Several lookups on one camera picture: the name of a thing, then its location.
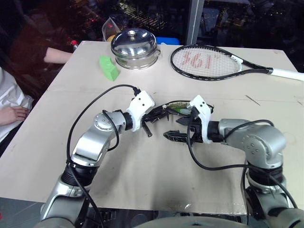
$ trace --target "plastic bag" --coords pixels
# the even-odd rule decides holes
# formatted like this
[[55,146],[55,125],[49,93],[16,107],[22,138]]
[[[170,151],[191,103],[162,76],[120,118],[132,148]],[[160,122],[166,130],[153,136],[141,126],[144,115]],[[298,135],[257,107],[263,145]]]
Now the plastic bag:
[[121,30],[118,28],[118,26],[115,24],[115,22],[109,17],[108,20],[104,23],[102,27],[103,32],[103,41],[111,42],[114,36],[117,33],[120,33]]

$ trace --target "person's hand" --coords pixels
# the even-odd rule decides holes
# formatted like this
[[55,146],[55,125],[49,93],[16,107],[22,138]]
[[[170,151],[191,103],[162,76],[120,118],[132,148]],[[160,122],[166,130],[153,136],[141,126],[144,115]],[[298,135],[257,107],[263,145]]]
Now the person's hand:
[[29,109],[22,106],[6,107],[0,110],[0,126],[13,123],[15,121],[24,121],[29,114]]

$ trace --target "cable connector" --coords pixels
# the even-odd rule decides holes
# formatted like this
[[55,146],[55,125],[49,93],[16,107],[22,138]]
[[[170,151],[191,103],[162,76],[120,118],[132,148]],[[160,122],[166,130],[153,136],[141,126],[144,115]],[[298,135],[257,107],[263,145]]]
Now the cable connector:
[[134,96],[137,96],[141,92],[141,90],[136,87],[133,88],[133,91],[134,91]]

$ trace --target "floor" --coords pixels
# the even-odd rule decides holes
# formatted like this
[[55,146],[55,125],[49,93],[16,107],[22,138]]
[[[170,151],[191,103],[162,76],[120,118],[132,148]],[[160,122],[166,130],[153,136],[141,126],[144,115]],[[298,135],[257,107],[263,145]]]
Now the floor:
[[[0,198],[0,228],[33,228],[39,222],[40,216],[40,208],[42,203],[31,202],[31,201],[23,201],[23,200],[15,200],[15,199],[7,199],[7,198]],[[125,211],[128,211],[128,214],[135,214],[137,213],[137,219],[132,219],[130,221],[131,227],[135,227],[136,225],[145,222],[145,219],[142,218],[144,213],[135,210],[116,210],[116,225],[112,225],[110,227],[123,227],[125,220],[120,220],[119,218],[125,217]],[[185,213],[176,213],[176,212],[166,212],[166,211],[159,211],[157,212],[157,218],[163,217],[173,217],[173,216],[188,216],[190,214]],[[223,218],[227,217],[226,215],[217,215],[217,217]],[[245,215],[238,216],[238,221],[242,221],[242,223],[246,223],[247,218]],[[259,227],[259,228],[267,228],[263,222],[258,222],[253,218],[249,219],[249,224],[251,227]]]

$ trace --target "table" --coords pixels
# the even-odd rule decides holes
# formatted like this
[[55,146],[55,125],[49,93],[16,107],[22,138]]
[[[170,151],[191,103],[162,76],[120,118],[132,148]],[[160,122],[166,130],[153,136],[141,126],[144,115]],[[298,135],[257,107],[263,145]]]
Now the table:
[[[114,57],[106,42],[82,42],[39,100],[0,159],[0,197],[45,202],[65,167],[67,136],[73,121],[101,92],[117,84],[146,90],[161,105],[192,99],[200,94],[215,106],[212,120],[269,119],[284,134],[284,175],[298,206],[304,208],[304,85],[303,82],[263,74],[248,74],[218,82],[184,77],[170,66],[170,54],[178,46],[160,45],[161,57],[150,68],[132,71],[117,66],[119,77],[106,79],[98,66],[100,54]],[[264,66],[295,70],[283,51],[225,48]],[[93,105],[75,128],[71,150],[106,109],[128,107],[133,92],[118,88]],[[162,134],[186,128],[162,119],[143,129],[124,132],[109,152],[90,191],[97,206],[123,209],[157,209],[202,213],[244,214],[240,193],[240,169],[205,171],[192,161],[184,143]],[[197,143],[194,151],[205,165],[243,163],[245,154],[218,143]]]

